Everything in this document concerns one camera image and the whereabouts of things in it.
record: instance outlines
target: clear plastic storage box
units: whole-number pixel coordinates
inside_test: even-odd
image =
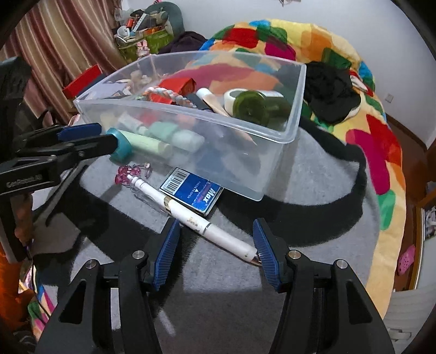
[[[140,76],[138,79],[138,70],[143,75],[142,80],[139,80]],[[127,81],[135,71],[131,95],[124,95],[131,84]],[[208,88],[222,103],[223,94],[230,89],[277,91],[292,105],[291,113],[287,123],[274,130],[194,108],[137,99],[148,87],[172,77],[194,79],[196,89]],[[106,77],[80,95],[74,104],[86,122],[100,123],[104,130],[114,127],[138,133],[123,124],[126,115],[143,123],[146,128],[141,133],[155,122],[161,123],[154,127],[171,126],[172,134],[178,132],[177,139],[175,135],[164,139],[171,145],[166,153],[156,155],[139,150],[144,162],[158,159],[259,201],[284,145],[295,139],[305,77],[304,64],[245,52],[191,51],[150,55]],[[148,134],[161,139],[160,134],[157,135]],[[195,140],[197,144],[188,145],[196,147],[184,148],[183,139]]]

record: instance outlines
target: rope toy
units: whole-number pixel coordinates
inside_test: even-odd
[[[188,108],[197,108],[197,106],[195,104],[193,104],[186,97],[179,95],[178,93],[174,92],[173,90],[168,90],[166,88],[159,87],[159,86],[149,87],[147,90],[145,90],[141,94],[141,96],[138,98],[138,100],[150,101],[150,97],[152,94],[162,96],[166,99],[171,99],[173,102],[176,103],[176,105],[179,105],[179,106],[188,107]]]

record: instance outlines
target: brown curtain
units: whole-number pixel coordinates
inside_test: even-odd
[[[67,123],[72,104],[62,89],[95,64],[105,74],[126,64],[111,32],[118,6],[119,0],[41,0],[19,22],[0,60],[22,56],[32,67],[24,100],[36,116],[52,106]]]

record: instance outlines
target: pink slipper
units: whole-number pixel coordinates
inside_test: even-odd
[[[404,275],[409,267],[415,261],[415,245],[409,246],[409,248],[404,252],[398,259],[397,272],[399,275]]]

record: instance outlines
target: red box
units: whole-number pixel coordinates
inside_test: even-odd
[[[68,99],[75,99],[79,92],[96,78],[98,78],[103,71],[100,69],[98,64],[86,69],[78,77],[76,77],[68,86],[66,86],[62,92]]]
[[[167,90],[173,90],[179,95],[186,96],[195,92],[195,81],[193,78],[167,78],[163,80],[158,86]],[[152,94],[150,97],[152,102],[175,104],[171,99]]]

